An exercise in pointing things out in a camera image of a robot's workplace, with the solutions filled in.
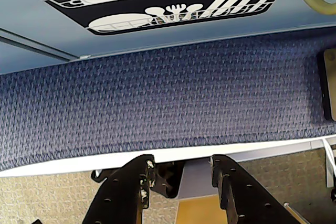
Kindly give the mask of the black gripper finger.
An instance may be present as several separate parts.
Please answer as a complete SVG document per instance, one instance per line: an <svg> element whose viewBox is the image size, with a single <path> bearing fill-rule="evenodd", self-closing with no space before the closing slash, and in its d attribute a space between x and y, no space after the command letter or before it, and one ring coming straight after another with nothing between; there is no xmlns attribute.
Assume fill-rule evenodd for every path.
<svg viewBox="0 0 336 224"><path fill-rule="evenodd" d="M142 212L149 207L149 190L154 183L154 155L132 159L101 184L82 222L142 223Z"/></svg>
<svg viewBox="0 0 336 224"><path fill-rule="evenodd" d="M212 186L228 223L298 223L248 171L227 155L211 156Z"/></svg>

